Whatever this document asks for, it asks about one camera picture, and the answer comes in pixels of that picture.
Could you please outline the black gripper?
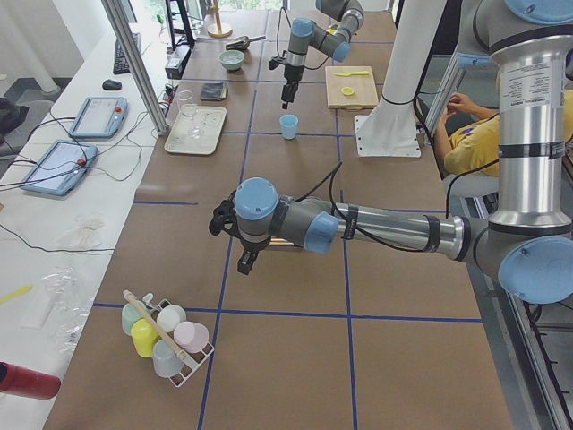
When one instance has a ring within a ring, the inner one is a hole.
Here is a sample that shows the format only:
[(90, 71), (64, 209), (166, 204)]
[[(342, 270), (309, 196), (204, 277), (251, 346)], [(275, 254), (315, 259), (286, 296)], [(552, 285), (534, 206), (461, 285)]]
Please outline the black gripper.
[(281, 93), (282, 108), (287, 109), (288, 105), (295, 99), (297, 92), (297, 83), (300, 82), (304, 75), (304, 67), (300, 65), (287, 64), (285, 66), (284, 76), (286, 84), (283, 86)]
[(257, 236), (254, 239), (239, 236), (239, 240), (244, 250), (237, 262), (237, 270), (242, 274), (249, 274), (258, 253), (269, 245), (271, 236), (265, 234), (263, 236)]

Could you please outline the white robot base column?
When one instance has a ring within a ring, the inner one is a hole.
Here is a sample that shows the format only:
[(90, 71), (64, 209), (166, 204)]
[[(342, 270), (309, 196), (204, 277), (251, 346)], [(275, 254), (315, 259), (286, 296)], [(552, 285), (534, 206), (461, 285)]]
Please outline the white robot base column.
[(360, 157), (419, 158), (414, 103), (445, 0), (404, 2), (379, 105), (357, 116)]

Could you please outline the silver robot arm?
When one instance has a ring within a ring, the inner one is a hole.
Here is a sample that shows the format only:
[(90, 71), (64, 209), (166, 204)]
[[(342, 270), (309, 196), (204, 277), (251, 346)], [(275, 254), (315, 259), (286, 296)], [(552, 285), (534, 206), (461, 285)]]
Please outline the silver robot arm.
[(316, 1), (315, 6), (320, 12), (334, 19), (338, 26), (331, 33), (311, 19), (293, 20), (285, 53), (273, 58), (277, 65), (285, 67), (286, 84), (281, 93), (283, 109), (287, 109), (295, 100), (299, 83), (303, 79), (308, 49), (312, 47), (341, 63), (350, 52), (352, 37), (363, 25), (363, 7), (358, 1)]
[(458, 146), (443, 127), (434, 151), (448, 194), (497, 193), (487, 219), (408, 217), (311, 194), (281, 195), (263, 178), (232, 194), (230, 233), (248, 273), (272, 238), (326, 253), (334, 239), (369, 240), (412, 253), (468, 262), (506, 291), (532, 304), (572, 292), (572, 221), (560, 207), (561, 160), (571, 138), (566, 119), (566, 56), (572, 48), (569, 1), (465, 1), (455, 56), (461, 66), (496, 65), (497, 114)]

